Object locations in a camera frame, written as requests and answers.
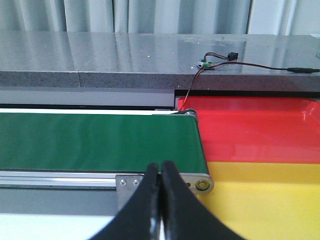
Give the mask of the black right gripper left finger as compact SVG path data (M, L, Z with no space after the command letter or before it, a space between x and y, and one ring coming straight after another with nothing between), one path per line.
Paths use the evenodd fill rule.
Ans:
M147 166L133 195L92 240L157 240L160 236L158 165Z

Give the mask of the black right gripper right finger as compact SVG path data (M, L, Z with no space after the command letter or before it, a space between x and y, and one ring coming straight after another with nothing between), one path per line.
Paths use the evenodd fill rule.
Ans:
M167 240L242 240L196 198L172 161L161 164L163 222Z

